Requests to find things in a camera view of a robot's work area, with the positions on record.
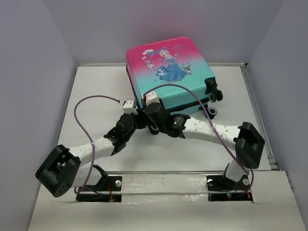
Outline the pink and teal suitcase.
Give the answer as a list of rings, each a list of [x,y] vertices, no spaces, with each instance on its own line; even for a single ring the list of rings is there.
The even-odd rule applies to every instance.
[[[213,119],[217,110],[207,104],[223,99],[215,74],[188,37],[129,48],[126,71],[139,107],[142,95],[154,89],[170,113],[189,115],[206,109]]]

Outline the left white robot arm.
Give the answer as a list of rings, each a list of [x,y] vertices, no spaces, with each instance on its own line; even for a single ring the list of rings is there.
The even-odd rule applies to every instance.
[[[60,197],[73,187],[80,167],[93,163],[95,159],[119,153],[133,133],[146,126],[146,117],[141,110],[135,114],[124,113],[116,126],[96,141],[75,147],[62,144],[54,147],[35,177],[54,197]]]

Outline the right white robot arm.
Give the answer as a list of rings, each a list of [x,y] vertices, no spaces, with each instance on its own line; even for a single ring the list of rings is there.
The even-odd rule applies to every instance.
[[[225,188],[234,188],[248,170],[259,168],[265,140],[249,122],[240,126],[213,124],[189,115],[172,115],[159,103],[146,106],[144,114],[161,133],[170,137],[221,144],[232,157],[221,177]]]

